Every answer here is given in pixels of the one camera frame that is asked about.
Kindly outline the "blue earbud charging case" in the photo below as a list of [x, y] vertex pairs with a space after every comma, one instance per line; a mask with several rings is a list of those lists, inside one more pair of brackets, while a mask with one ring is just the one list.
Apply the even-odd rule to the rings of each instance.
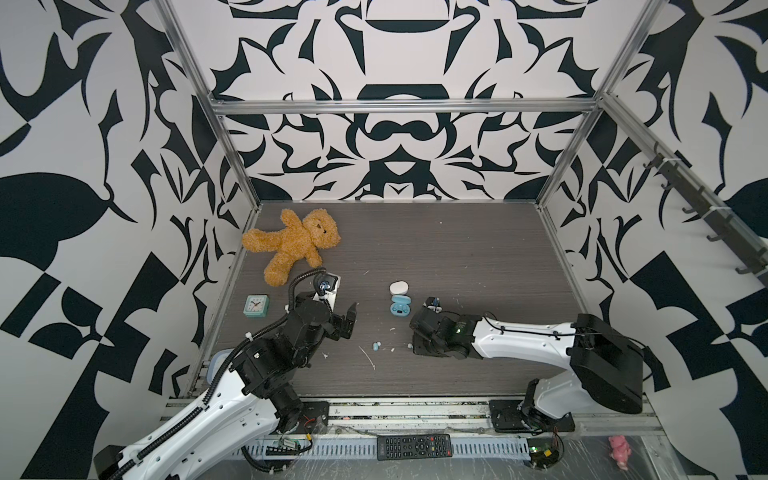
[[396, 317], [408, 317], [411, 313], [411, 298], [407, 295], [393, 295], [390, 313]]

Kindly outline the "white earbud charging case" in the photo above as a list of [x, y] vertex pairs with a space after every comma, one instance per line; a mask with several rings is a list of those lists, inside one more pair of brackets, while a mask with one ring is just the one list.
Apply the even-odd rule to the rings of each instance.
[[403, 280], [395, 281], [389, 286], [389, 292], [392, 296], [406, 296], [408, 291], [409, 284]]

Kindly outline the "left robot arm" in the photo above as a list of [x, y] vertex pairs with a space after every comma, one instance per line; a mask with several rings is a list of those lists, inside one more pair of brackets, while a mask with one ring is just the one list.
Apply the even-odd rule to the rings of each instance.
[[196, 479], [236, 449], [295, 428], [303, 404], [291, 381], [325, 339], [351, 337], [357, 307], [333, 312], [329, 300], [304, 298], [274, 323], [248, 335], [209, 388], [152, 433], [95, 457], [101, 479]]

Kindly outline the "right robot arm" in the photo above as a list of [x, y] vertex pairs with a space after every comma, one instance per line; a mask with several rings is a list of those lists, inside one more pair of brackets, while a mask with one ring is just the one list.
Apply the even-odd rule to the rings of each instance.
[[491, 312], [454, 314], [424, 306], [409, 323], [413, 351], [420, 356], [464, 359], [517, 359], [560, 369], [534, 379], [519, 407], [528, 418], [560, 420], [574, 413], [643, 410], [644, 368], [654, 359], [649, 347], [597, 316], [579, 314], [572, 322], [505, 322]]

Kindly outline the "green alarm clock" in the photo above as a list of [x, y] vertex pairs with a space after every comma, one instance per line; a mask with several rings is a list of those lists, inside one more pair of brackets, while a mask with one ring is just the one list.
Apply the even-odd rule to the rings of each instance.
[[269, 310], [270, 298], [266, 294], [254, 294], [246, 297], [243, 315], [247, 318], [265, 318]]

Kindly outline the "brown teddy bear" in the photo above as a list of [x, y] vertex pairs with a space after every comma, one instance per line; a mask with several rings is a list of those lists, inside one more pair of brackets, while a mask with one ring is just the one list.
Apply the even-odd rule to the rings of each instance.
[[306, 260], [312, 268], [323, 265], [320, 250], [338, 246], [341, 242], [338, 225], [325, 209], [314, 209], [300, 218], [293, 210], [283, 209], [279, 231], [250, 229], [242, 236], [242, 245], [254, 253], [273, 253], [264, 270], [267, 285], [284, 285], [296, 262]]

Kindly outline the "black remote control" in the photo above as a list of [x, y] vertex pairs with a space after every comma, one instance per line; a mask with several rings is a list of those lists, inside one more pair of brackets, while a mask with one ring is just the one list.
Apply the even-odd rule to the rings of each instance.
[[379, 461], [451, 458], [453, 446], [448, 434], [379, 436], [376, 457]]

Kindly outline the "circuit board left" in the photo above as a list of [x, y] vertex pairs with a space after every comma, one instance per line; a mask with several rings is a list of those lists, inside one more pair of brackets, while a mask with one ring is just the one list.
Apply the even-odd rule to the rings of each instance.
[[288, 438], [280, 439], [276, 445], [266, 446], [264, 454], [267, 457], [276, 456], [299, 456], [306, 452], [309, 452], [314, 446], [312, 436], [307, 436], [306, 441], [302, 444], [298, 440], [292, 440]]

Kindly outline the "green circuit board right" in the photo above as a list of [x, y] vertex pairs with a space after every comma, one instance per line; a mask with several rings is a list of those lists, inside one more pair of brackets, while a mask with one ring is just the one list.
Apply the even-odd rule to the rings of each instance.
[[545, 471], [551, 469], [562, 458], [561, 449], [551, 444], [528, 444], [529, 459], [525, 464], [534, 470]]

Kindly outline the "pink small toy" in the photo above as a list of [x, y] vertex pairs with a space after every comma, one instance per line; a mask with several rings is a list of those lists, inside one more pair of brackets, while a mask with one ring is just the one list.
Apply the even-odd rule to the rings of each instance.
[[611, 458], [616, 462], [616, 465], [620, 470], [628, 471], [628, 463], [632, 454], [632, 449], [627, 438], [623, 435], [616, 435], [610, 436], [608, 441], [611, 447]]

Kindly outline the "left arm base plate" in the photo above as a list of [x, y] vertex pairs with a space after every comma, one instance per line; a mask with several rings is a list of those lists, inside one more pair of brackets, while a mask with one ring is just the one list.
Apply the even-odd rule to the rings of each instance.
[[295, 432], [316, 434], [327, 428], [330, 403], [327, 401], [305, 401]]

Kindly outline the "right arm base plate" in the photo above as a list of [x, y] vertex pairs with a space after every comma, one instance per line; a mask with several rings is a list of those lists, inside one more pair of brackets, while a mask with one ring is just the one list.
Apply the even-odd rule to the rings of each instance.
[[497, 433], [537, 435], [576, 430], [570, 413], [559, 419], [550, 418], [536, 410], [532, 400], [491, 400], [488, 406], [491, 424]]

